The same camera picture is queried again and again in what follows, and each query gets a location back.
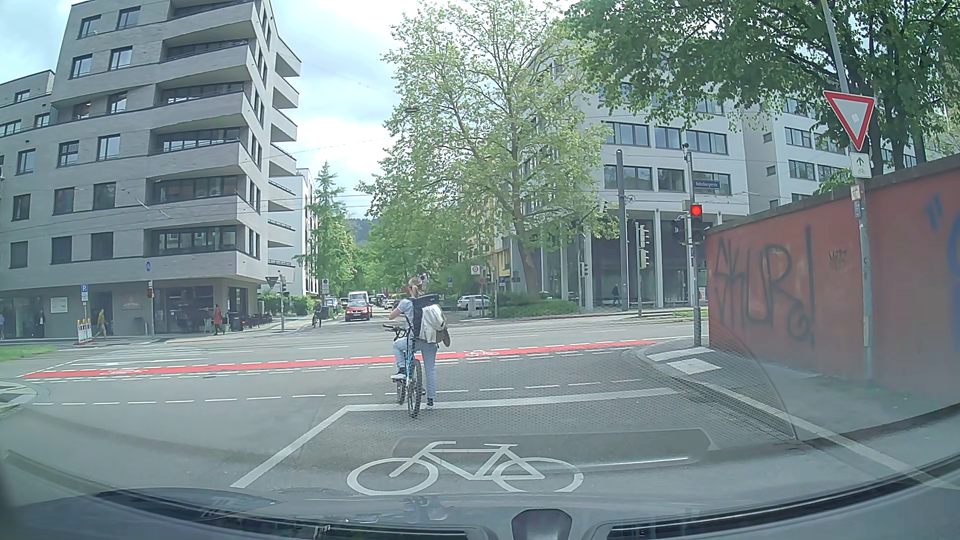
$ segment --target parked car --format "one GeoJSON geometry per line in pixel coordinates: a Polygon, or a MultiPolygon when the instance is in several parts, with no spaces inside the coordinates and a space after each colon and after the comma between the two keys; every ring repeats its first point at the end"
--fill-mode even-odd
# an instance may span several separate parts
{"type": "Polygon", "coordinates": [[[460,300],[457,301],[457,308],[461,311],[465,311],[470,307],[470,299],[476,299],[477,308],[481,307],[491,307],[493,306],[493,300],[485,294],[468,294],[467,296],[461,296],[460,300]]]}
{"type": "Polygon", "coordinates": [[[347,303],[347,311],[344,314],[344,322],[355,321],[357,319],[369,321],[373,318],[370,306],[364,300],[351,300],[347,303]]]}

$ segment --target pedestrian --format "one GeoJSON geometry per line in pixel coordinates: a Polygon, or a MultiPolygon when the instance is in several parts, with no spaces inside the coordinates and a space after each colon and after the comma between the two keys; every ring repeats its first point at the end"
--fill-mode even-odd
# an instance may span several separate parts
{"type": "Polygon", "coordinates": [[[214,306],[216,308],[213,310],[213,335],[217,335],[218,333],[226,334],[224,329],[220,328],[220,325],[224,322],[224,314],[220,311],[219,304],[215,304],[214,306]]]}
{"type": "Polygon", "coordinates": [[[104,339],[107,339],[107,316],[104,314],[104,310],[101,308],[100,313],[97,315],[97,333],[93,337],[97,337],[100,334],[104,335],[104,339]]]}

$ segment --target bicycle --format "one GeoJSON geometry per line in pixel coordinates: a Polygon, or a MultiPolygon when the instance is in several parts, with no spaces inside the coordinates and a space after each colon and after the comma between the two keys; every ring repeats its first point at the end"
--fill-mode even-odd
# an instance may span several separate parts
{"type": "Polygon", "coordinates": [[[423,388],[423,369],[420,366],[420,359],[417,358],[415,345],[416,338],[411,339],[410,332],[400,326],[383,325],[387,331],[394,333],[394,341],[401,337],[407,339],[407,348],[405,354],[406,379],[396,381],[396,402],[402,404],[403,400],[407,402],[407,413],[410,418],[417,418],[420,414],[420,404],[423,401],[423,394],[426,390],[423,388]]]}
{"type": "Polygon", "coordinates": [[[437,467],[437,465],[440,465],[441,467],[444,467],[446,470],[455,473],[463,479],[492,480],[505,491],[522,492],[522,489],[508,483],[508,481],[547,480],[547,476],[534,467],[532,463],[546,464],[547,467],[545,467],[545,469],[549,469],[548,472],[553,475],[572,475],[572,480],[570,483],[566,485],[563,485],[562,483],[554,484],[562,486],[559,489],[552,490],[554,492],[569,493],[580,487],[580,484],[584,481],[583,472],[581,472],[580,469],[578,469],[575,465],[560,459],[554,459],[552,457],[520,457],[510,450],[512,447],[517,446],[516,444],[484,444],[484,446],[491,448],[438,448],[441,445],[451,444],[457,443],[456,441],[435,441],[426,445],[422,450],[410,457],[386,457],[384,459],[377,459],[376,461],[365,463],[350,471],[349,475],[347,475],[347,485],[354,491],[363,493],[364,495],[410,495],[433,485],[433,483],[436,482],[440,477],[440,470],[437,467]],[[483,465],[480,466],[476,473],[470,473],[439,457],[437,454],[491,454],[491,456],[486,462],[484,462],[483,465]],[[506,458],[506,461],[501,462],[501,459],[504,457],[506,458]],[[361,473],[377,465],[383,465],[386,463],[399,464],[399,467],[387,475],[391,479],[395,479],[396,477],[400,476],[404,471],[410,469],[414,464],[418,464],[426,469],[426,479],[421,481],[419,484],[414,485],[413,487],[401,488],[393,491],[370,489],[360,483],[361,473]],[[505,471],[510,467],[519,467],[521,471],[504,474],[505,471]]]}

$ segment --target windshield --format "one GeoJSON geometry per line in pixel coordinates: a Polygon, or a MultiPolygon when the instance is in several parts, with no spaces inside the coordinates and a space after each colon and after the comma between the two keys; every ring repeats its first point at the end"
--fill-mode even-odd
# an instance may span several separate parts
{"type": "Polygon", "coordinates": [[[956,4],[0,2],[4,493],[645,540],[957,491],[956,4]]]}

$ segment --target red wall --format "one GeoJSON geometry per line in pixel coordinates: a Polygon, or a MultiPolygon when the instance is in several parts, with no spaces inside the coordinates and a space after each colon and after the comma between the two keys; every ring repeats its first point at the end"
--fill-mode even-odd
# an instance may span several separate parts
{"type": "Polygon", "coordinates": [[[710,346],[859,377],[859,253],[849,199],[710,234],[710,346]]]}
{"type": "Polygon", "coordinates": [[[960,398],[960,171],[868,191],[867,203],[876,381],[956,400],[960,398]]]}

